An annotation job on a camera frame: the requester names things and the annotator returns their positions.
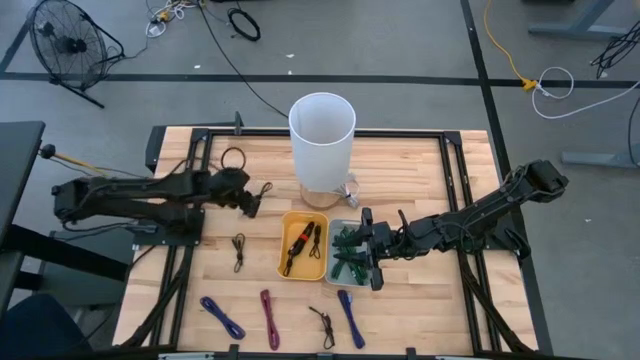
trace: fan grille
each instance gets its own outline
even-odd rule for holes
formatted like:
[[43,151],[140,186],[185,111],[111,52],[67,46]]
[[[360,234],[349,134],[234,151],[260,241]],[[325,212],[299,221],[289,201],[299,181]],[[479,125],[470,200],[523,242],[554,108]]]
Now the fan grille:
[[31,11],[29,34],[40,63],[54,80],[85,90],[105,75],[102,34],[82,9],[66,0],[43,0]]

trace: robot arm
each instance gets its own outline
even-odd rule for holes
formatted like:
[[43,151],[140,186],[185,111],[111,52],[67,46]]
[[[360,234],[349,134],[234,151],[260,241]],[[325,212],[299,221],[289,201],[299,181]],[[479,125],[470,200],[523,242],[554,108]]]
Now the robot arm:
[[[198,224],[198,206],[212,202],[240,207],[256,216],[262,194],[244,190],[249,175],[241,169],[225,168],[211,175],[204,170],[185,170],[160,179],[78,178],[51,190],[54,214],[63,223],[94,215],[149,219],[173,231],[189,231]],[[155,204],[141,199],[165,199]]]
[[425,256],[432,249],[441,252],[460,247],[466,253],[484,248],[482,239],[496,227],[498,220],[526,201],[547,203],[558,198],[568,184],[549,161],[534,161],[512,172],[499,189],[466,208],[432,215],[408,223],[401,210],[402,226],[391,230],[387,222],[373,223],[371,209],[362,211],[362,225],[356,234],[334,246],[367,244],[364,252],[336,254],[343,259],[371,269],[371,287],[380,290],[384,284],[380,260]]

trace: blue cable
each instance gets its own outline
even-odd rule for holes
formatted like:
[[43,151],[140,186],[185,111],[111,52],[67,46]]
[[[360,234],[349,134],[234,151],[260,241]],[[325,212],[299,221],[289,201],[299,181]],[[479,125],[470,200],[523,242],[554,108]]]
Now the blue cable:
[[358,349],[362,349],[365,345],[365,342],[364,338],[362,338],[362,335],[360,335],[360,331],[358,331],[355,320],[353,319],[353,313],[351,312],[351,296],[344,290],[338,290],[338,298],[340,299],[340,304],[342,304],[344,313],[347,315],[347,320],[349,320],[349,327],[351,328],[353,343]]
[[222,325],[224,325],[224,328],[227,330],[227,332],[232,338],[236,340],[241,340],[244,338],[244,335],[245,335],[244,330],[242,330],[242,328],[238,324],[231,321],[231,319],[229,319],[227,315],[225,315],[225,313],[222,312],[222,310],[210,297],[208,296],[202,297],[200,299],[200,305],[202,305],[202,307],[205,310],[207,310],[213,316],[218,318],[218,320],[220,320],[220,322],[222,323]]

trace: white cable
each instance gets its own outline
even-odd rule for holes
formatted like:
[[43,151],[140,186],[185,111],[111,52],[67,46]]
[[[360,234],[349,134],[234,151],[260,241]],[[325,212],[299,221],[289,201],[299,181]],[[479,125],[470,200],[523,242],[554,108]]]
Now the white cable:
[[[356,187],[358,189],[356,190],[355,194],[349,191],[349,187],[347,186],[347,183],[356,184]],[[340,187],[338,187],[335,191],[332,191],[331,193],[344,197],[347,200],[347,204],[349,204],[349,206],[351,206],[354,209],[357,209],[358,206],[360,205],[360,202],[356,198],[356,196],[358,196],[358,193],[360,193],[360,185],[358,184],[358,181],[356,181],[356,175],[354,173],[347,174],[347,181],[344,184],[340,185]]]
[[[177,1],[167,0],[163,8],[160,8],[159,10],[156,10],[155,12],[153,12],[151,19],[147,23],[145,34],[149,38],[157,38],[160,35],[164,34],[164,32],[167,30],[166,22],[158,21],[155,24],[153,23],[153,21],[157,20],[158,14],[168,11],[170,14],[173,14],[176,18],[178,18],[178,20],[182,20],[184,19],[184,9],[191,9],[194,7],[196,7],[196,5],[190,1],[187,2],[186,0],[177,0]],[[153,29],[151,25],[155,25],[158,28],[159,32],[150,32],[150,30]]]
[[[567,75],[569,75],[569,78],[571,79],[571,87],[569,88],[569,91],[566,94],[564,94],[564,95],[554,95],[554,94],[548,92],[544,87],[542,87],[542,80],[544,78],[544,75],[549,70],[560,70],[560,71],[566,73]],[[573,75],[571,75],[571,73],[567,69],[561,68],[561,67],[558,67],[558,66],[553,66],[553,67],[550,67],[550,68],[546,69],[545,71],[542,72],[542,75],[540,75],[540,80],[538,80],[538,84],[536,85],[535,89],[533,89],[533,92],[531,93],[531,104],[533,105],[533,110],[535,110],[535,112],[538,115],[542,116],[545,119],[549,119],[549,120],[562,119],[562,118],[565,118],[567,116],[575,115],[575,114],[577,114],[579,112],[594,108],[596,106],[599,106],[599,105],[608,103],[610,101],[613,101],[613,100],[615,100],[617,98],[623,97],[623,96],[627,95],[628,93],[630,93],[631,91],[633,91],[633,89],[638,87],[638,85],[640,85],[640,81],[638,81],[632,87],[630,87],[629,89],[621,92],[620,94],[618,94],[616,96],[613,96],[613,97],[610,97],[608,99],[599,101],[597,103],[593,103],[591,105],[587,105],[585,107],[582,107],[582,108],[579,108],[577,110],[568,112],[566,114],[562,114],[562,115],[545,115],[545,114],[541,113],[540,110],[538,110],[538,107],[536,106],[536,91],[540,90],[542,92],[542,95],[544,95],[544,96],[551,97],[551,98],[554,98],[556,100],[562,100],[562,99],[567,98],[569,95],[571,95],[571,93],[573,92],[573,85],[574,85]]]

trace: table leg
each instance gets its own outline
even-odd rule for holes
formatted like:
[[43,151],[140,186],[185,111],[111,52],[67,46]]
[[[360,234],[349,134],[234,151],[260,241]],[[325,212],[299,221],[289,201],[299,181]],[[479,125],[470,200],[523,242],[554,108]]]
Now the table leg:
[[5,236],[5,248],[43,261],[124,281],[128,265],[106,256],[69,245],[21,226],[11,225]]
[[573,23],[533,24],[529,26],[529,33],[583,40],[609,40],[613,37],[623,36],[627,33],[626,29],[593,25],[612,3],[613,0],[594,0]]

